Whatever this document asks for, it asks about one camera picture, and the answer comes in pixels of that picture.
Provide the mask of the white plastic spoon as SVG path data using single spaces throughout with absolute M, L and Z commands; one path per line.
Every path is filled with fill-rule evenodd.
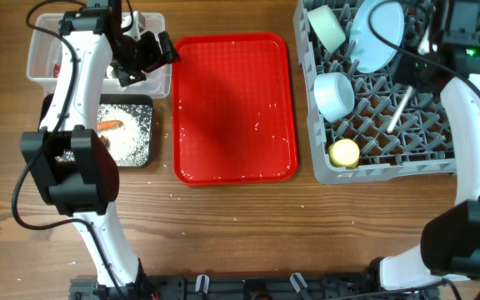
M 392 133 L 395 129 L 398 119 L 400 118 L 401 114 L 403 113 L 403 109 L 407 106 L 409 99 L 413 96 L 414 88 L 409 86 L 404 93 L 401 102 L 397 105 L 397 109 L 395 113 L 392 115 L 392 119 L 387 127 L 387 132 Z

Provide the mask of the pale green bowl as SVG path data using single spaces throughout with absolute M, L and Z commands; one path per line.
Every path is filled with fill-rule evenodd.
M 315 8 L 307 13 L 312 30 L 320 43 L 334 53 L 346 40 L 346 35 L 333 10 L 328 6 Z

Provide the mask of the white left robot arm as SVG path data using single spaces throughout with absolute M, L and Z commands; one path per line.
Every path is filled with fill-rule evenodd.
M 63 14 L 53 33 L 62 44 L 55 93 L 38 129 L 22 135 L 22 175 L 33 179 L 63 223 L 79 231 L 97 269 L 95 297 L 150 299 L 155 287 L 118 218 L 119 171 L 98 136 L 98 108 L 108 69 L 127 87 L 180 57 L 166 32 L 124 24 L 125 7 L 122 1 L 86 1 Z

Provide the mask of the red snack wrapper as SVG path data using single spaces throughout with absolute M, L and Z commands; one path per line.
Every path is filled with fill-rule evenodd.
M 53 77 L 58 78 L 61 70 L 61 64 L 57 63 L 53 67 Z

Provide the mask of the light blue small bowl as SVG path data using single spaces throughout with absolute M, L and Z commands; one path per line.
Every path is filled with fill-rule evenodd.
M 341 72 L 317 75 L 314 99 L 325 120 L 334 123 L 354 109 L 354 93 L 350 80 Z

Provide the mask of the yellow plastic cup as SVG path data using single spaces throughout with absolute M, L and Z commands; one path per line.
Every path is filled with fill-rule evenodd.
M 360 149 L 351 139 L 342 139 L 328 148 L 330 163 L 334 167 L 355 168 L 360 158 Z

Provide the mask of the white rice pile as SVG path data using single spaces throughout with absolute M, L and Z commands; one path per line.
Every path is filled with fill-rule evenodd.
M 109 120 L 123 121 L 119 128 L 98 132 L 110 141 L 107 149 L 120 168 L 140 168 L 150 159 L 153 131 L 153 107 L 145 104 L 101 104 L 98 123 Z

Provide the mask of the orange carrot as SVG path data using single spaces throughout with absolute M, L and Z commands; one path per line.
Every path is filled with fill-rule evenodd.
M 120 121 L 120 120 L 102 121 L 97 124 L 97 130 L 99 132 L 108 131 L 108 130 L 120 128 L 122 125 L 123 125 L 123 121 Z

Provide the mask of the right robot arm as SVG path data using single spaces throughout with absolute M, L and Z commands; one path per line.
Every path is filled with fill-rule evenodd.
M 426 225 L 416 247 L 380 261 L 379 284 L 388 291 L 480 279 L 480 1 L 436 1 L 423 13 L 429 49 L 402 49 L 395 78 L 440 97 L 452 133 L 456 202 Z

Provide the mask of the brown food scrap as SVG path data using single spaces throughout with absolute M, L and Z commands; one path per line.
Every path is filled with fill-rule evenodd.
M 101 140 L 101 142 L 103 143 L 103 145 L 105 146 L 106 149 L 110 148 L 110 141 L 107 137 L 101 136 L 100 140 Z

